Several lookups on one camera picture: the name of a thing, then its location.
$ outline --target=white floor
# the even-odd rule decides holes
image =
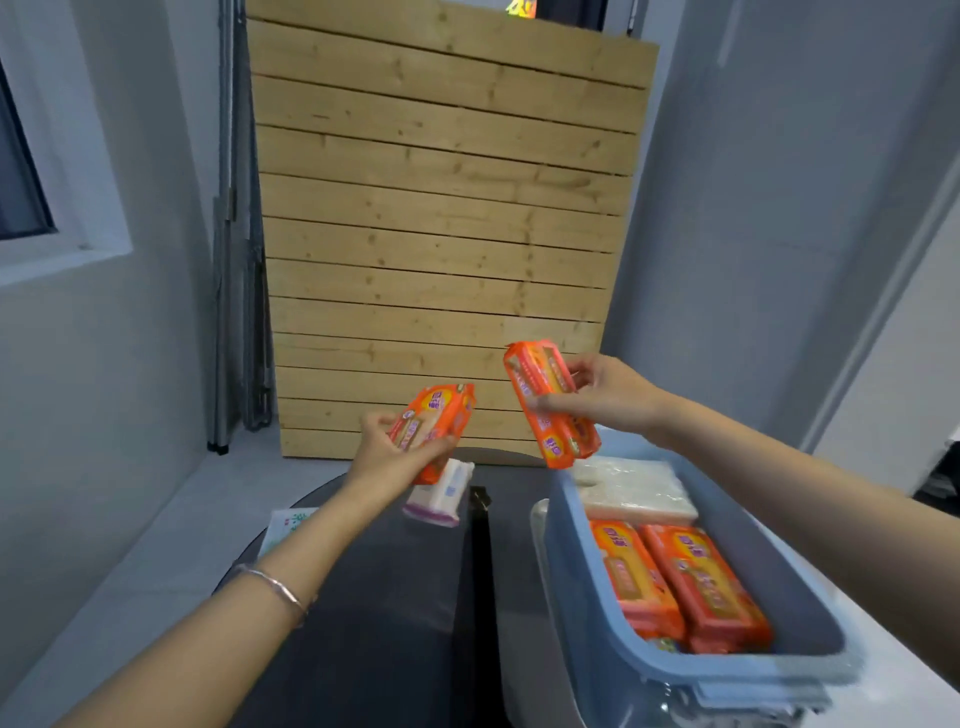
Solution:
[[[271,429],[208,455],[0,708],[0,728],[47,728],[209,596],[272,510],[349,466],[279,453]]]

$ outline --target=right hand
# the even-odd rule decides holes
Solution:
[[[566,366],[577,393],[543,395],[531,401],[534,410],[586,417],[599,425],[657,439],[674,395],[613,356],[582,354],[568,358]]]

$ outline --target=metal rack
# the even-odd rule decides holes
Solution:
[[[220,3],[220,189],[213,205],[216,323],[206,446],[223,455],[229,450],[238,414],[251,431],[269,425],[274,417],[273,351],[243,0]]]

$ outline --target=left hand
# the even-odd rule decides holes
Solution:
[[[360,448],[353,456],[344,489],[357,495],[381,498],[382,507],[392,502],[417,477],[431,460],[450,452],[457,444],[454,437],[432,440],[417,449],[404,452],[391,441],[384,425],[392,425],[396,415],[371,412],[361,420]]]

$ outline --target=orange package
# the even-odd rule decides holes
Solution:
[[[577,391],[556,344],[518,341],[503,355],[503,365],[548,468],[569,468],[574,460],[590,457],[600,449],[600,436],[590,420],[571,415],[541,415],[527,408],[527,398]]]
[[[410,402],[390,429],[390,439],[402,450],[418,448],[438,437],[454,435],[459,440],[477,400],[472,384],[438,384],[427,387]],[[429,463],[414,485],[433,485],[444,472],[448,456]]]
[[[770,649],[770,622],[710,536],[693,526],[643,525],[638,530],[684,610],[691,652],[724,655]]]
[[[644,640],[682,642],[686,629],[680,607],[636,531],[620,521],[591,521],[590,530],[634,631]]]

